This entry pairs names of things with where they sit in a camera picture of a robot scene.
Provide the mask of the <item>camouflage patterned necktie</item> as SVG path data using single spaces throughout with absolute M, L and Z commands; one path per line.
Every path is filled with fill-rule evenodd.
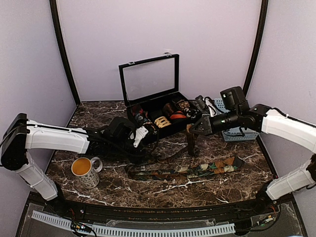
M 135 181 L 200 178 L 234 172 L 244 166 L 244 160 L 237 156 L 217 159 L 213 162 L 194 161 L 199 156 L 200 150 L 196 147 L 198 135 L 190 131 L 192 126 L 192 124 L 188 124 L 186 127 L 186 139 L 188 142 L 186 147 L 172 156 L 157 159 L 157 163 L 166 165 L 166 168 L 137 169 L 135 165 L 129 165 L 125 169 L 128 178 Z

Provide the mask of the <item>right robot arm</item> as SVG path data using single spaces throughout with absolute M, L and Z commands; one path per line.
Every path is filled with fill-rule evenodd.
M 212 112 L 202 117 L 190 128 L 190 132 L 198 135 L 213 135 L 231 128 L 251 129 L 259 133 L 275 135 L 302 147 L 312 153 L 316 152 L 316 126 L 293 118 L 278 108 L 263 104 L 250 107 L 240 86 L 221 91 L 221 97 L 228 112 L 215 115 Z M 252 210 L 263 214 L 271 206 L 271 201 L 316 185 L 316 157 L 287 175 L 274 179 L 257 193 Z

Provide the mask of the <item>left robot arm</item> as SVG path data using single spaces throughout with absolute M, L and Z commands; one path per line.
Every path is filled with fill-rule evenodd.
M 61 150 L 88 156 L 105 155 L 110 150 L 142 158 L 141 141 L 149 134 L 144 126 L 136 128 L 126 118 L 115 117 L 98 129 L 66 128 L 38 123 L 20 113 L 3 136 L 0 164 L 18 173 L 59 215 L 66 215 L 70 205 L 62 199 L 57 184 L 50 180 L 28 154 L 31 149 Z

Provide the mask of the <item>blue plastic basket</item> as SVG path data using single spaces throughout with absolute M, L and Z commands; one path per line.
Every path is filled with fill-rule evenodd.
M 223 100 L 220 98 L 214 99 L 214 103 L 216 107 L 224 113 L 229 112 L 224 106 Z M 258 132 L 253 131 L 251 129 L 241 128 L 242 132 L 239 128 L 231 128 L 226 131 L 222 131 L 223 138 L 226 142 L 234 142 L 234 141 L 250 141 L 255 140 L 258 136 Z

